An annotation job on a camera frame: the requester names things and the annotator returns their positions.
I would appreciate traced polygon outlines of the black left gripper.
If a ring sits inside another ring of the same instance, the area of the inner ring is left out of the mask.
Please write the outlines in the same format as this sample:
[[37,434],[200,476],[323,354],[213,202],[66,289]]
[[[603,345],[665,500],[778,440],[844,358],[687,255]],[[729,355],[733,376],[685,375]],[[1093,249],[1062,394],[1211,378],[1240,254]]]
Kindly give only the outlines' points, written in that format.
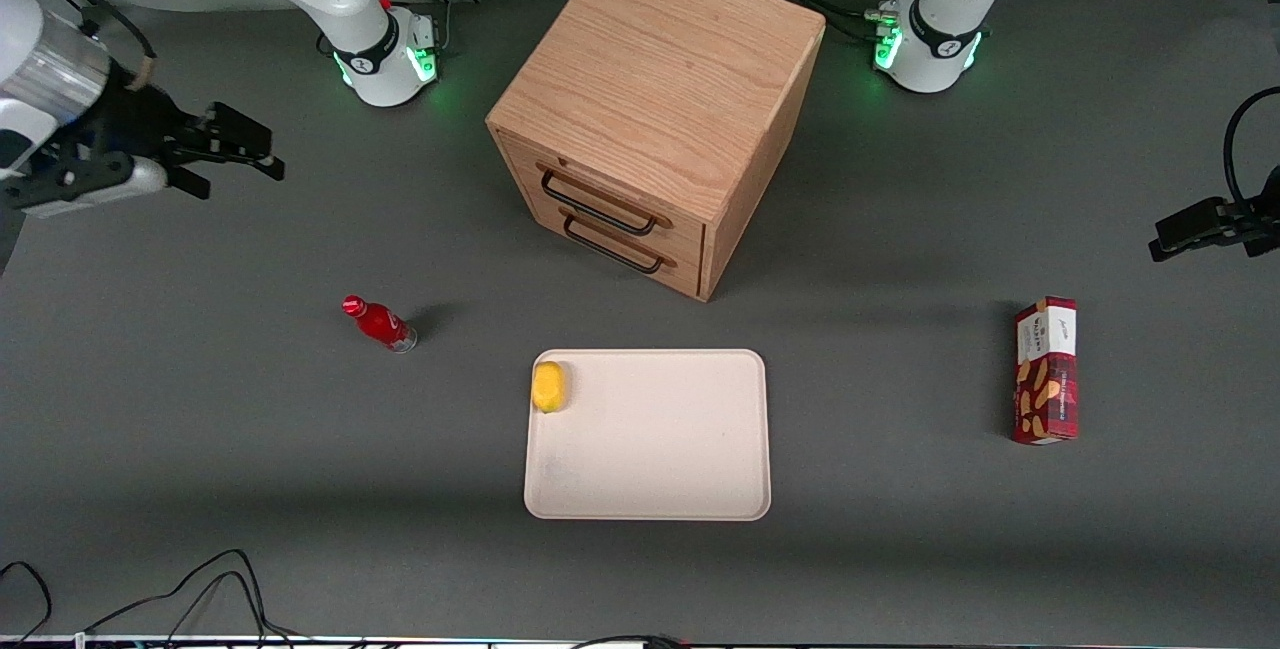
[[1280,166],[1272,172],[1260,195],[1251,198],[1257,218],[1256,236],[1242,228],[1243,215],[1236,204],[1222,197],[1202,198],[1178,212],[1157,221],[1156,238],[1148,252],[1155,262],[1164,262],[1210,247],[1244,243],[1249,259],[1257,259],[1279,248],[1279,183]]

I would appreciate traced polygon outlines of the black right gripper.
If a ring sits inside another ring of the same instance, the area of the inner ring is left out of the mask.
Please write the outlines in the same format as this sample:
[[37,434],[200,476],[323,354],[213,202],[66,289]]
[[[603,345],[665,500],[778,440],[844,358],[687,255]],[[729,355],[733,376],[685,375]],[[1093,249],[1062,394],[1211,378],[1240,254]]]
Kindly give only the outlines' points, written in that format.
[[206,113],[188,113],[152,84],[128,90],[134,76],[111,70],[93,106],[65,128],[58,157],[60,197],[72,202],[113,202],[161,189],[178,189],[198,201],[212,184],[187,169],[207,151],[239,163],[271,180],[285,179],[285,163],[273,154],[273,131],[244,113],[211,102]]

